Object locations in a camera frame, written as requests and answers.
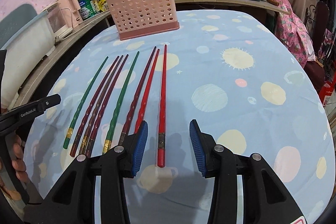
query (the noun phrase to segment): pink circle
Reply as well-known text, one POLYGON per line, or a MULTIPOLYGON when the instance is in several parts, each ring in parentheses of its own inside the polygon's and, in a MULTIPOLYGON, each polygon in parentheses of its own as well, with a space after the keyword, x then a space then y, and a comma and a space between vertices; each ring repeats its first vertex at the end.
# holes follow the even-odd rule
POLYGON ((236 85, 241 88, 244 88, 247 86, 247 82, 244 79, 236 79, 235 82, 236 82, 236 85))
POLYGON ((282 182, 292 181, 301 166, 299 150, 292 146, 285 146, 280 149, 274 162, 273 170, 282 182))

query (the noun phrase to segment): pink plastic basket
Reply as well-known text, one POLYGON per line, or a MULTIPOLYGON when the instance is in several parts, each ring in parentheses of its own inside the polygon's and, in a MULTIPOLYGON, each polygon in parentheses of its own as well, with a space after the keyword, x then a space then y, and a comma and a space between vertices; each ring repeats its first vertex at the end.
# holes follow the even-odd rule
POLYGON ((120 40, 180 28, 174 0, 106 0, 120 40))

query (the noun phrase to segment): metal screw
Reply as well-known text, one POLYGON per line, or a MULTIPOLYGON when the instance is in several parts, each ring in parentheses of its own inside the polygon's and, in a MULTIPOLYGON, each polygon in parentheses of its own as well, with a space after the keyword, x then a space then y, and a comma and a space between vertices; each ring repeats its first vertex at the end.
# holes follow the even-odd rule
POLYGON ((78 155, 78 157, 77 157, 77 160, 78 160, 78 161, 84 161, 85 159, 86 159, 86 156, 83 155, 83 154, 78 155))
POLYGON ((258 153, 254 153, 254 154, 252 155, 252 158, 253 158, 254 160, 261 160, 261 156, 260 156, 258 153))
POLYGON ((117 152, 117 153, 120 153, 120 152, 124 151, 124 147, 121 146, 121 145, 118 145, 114 148, 114 151, 117 152))
POLYGON ((224 147, 222 145, 215 145, 214 150, 217 152, 223 152, 224 151, 224 147))

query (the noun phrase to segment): green canister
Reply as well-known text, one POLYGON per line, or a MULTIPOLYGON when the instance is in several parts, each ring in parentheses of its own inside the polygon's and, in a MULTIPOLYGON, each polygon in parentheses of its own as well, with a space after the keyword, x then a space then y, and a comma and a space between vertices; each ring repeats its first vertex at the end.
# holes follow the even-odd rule
POLYGON ((78 0, 81 9, 79 13, 83 20, 93 17, 96 14, 94 5, 91 0, 78 0))

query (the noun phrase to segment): blue tablecloth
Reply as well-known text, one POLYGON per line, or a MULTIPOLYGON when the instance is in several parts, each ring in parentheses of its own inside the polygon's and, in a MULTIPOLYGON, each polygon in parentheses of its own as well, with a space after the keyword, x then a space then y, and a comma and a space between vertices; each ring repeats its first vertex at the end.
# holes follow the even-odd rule
MULTIPOLYGON (((32 182, 45 197, 73 159, 68 154, 74 136, 68 150, 62 145, 88 83, 109 56, 74 134, 109 65, 117 55, 129 54, 92 155, 101 154, 121 87, 140 51, 118 118, 116 144, 143 69, 157 46, 161 52, 145 116, 149 133, 141 170, 133 180, 125 180, 131 223, 207 222, 214 180, 202 178, 196 166, 189 138, 189 122, 196 119, 203 132, 234 153, 260 153, 312 224, 331 197, 335 155, 326 114, 307 75, 273 34, 247 14, 195 10, 177 15, 179 30, 120 41, 113 26, 82 49, 50 92, 60 94, 61 104, 35 119, 32 126, 24 155, 32 182), (168 45, 167 137, 166 167, 160 169, 155 166, 155 155, 164 44, 168 45)), ((100 223, 99 181, 96 223, 100 223)), ((238 196, 237 222, 241 223, 241 188, 238 196)))

